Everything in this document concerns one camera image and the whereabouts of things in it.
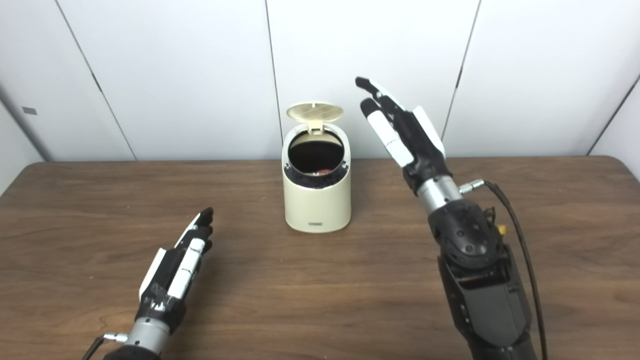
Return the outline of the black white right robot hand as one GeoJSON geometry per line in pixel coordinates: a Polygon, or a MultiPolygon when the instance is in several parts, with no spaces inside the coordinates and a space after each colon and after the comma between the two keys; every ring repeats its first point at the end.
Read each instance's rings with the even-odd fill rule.
{"type": "Polygon", "coordinates": [[[355,85],[370,94],[359,103],[361,112],[414,195],[429,180],[452,177],[442,139],[422,107],[407,110],[382,85],[365,77],[355,77],[355,85]]]}

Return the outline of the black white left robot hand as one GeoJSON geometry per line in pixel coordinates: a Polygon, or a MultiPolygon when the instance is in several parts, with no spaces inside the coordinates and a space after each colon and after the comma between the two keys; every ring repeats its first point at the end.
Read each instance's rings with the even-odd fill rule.
{"type": "Polygon", "coordinates": [[[135,319],[149,318],[168,326],[172,335],[186,316],[186,296],[213,242],[214,209],[197,214],[169,249],[159,248],[138,291],[135,319]]]}

